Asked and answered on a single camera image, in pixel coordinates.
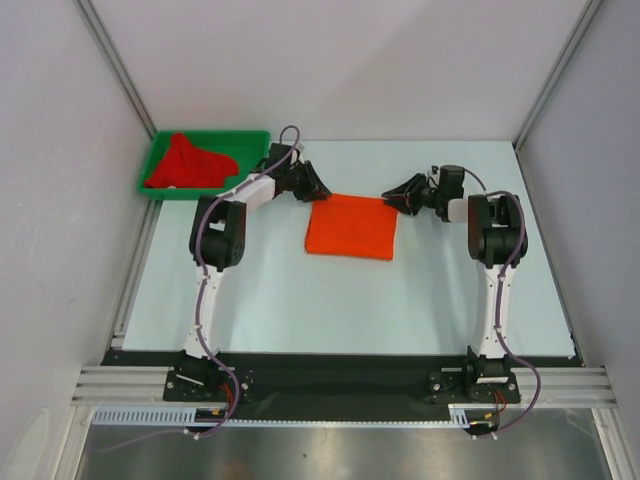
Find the orange t shirt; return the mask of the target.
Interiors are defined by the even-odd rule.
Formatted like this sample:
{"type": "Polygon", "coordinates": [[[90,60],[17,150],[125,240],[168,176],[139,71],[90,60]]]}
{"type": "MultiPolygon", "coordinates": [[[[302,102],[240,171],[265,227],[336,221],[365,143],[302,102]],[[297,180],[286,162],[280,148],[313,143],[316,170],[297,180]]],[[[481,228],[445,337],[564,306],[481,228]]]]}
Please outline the orange t shirt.
{"type": "Polygon", "coordinates": [[[381,198],[333,194],[312,203],[305,251],[391,261],[397,218],[398,212],[381,198]]]}

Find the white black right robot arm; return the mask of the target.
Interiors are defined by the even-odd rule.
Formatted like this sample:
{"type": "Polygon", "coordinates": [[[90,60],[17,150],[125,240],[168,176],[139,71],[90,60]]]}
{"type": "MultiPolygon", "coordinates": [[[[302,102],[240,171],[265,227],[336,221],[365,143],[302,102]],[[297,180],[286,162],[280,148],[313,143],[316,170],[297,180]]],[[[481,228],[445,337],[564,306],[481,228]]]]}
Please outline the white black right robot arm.
{"type": "Polygon", "coordinates": [[[428,375],[433,404],[518,403],[511,367],[517,362],[507,345],[509,297],[516,267],[527,253],[528,238],[519,198],[509,192],[467,195],[465,179],[474,174],[457,165],[434,166],[381,194],[386,205],[415,216],[432,210],[445,223],[463,223],[467,247],[478,272],[474,337],[458,371],[428,375]]]}

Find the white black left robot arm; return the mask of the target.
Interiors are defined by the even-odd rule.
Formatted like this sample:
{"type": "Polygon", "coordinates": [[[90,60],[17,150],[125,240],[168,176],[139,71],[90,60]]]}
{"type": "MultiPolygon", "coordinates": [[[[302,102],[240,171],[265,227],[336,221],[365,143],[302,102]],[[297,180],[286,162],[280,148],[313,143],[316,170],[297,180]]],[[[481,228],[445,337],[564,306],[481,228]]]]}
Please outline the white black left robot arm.
{"type": "Polygon", "coordinates": [[[249,214],[284,192],[302,203],[332,195],[297,144],[278,142],[240,184],[198,200],[189,239],[197,272],[194,320],[167,376],[167,400],[204,401],[231,388],[233,377],[222,366],[219,347],[211,340],[218,292],[227,271],[243,258],[249,214]]]}

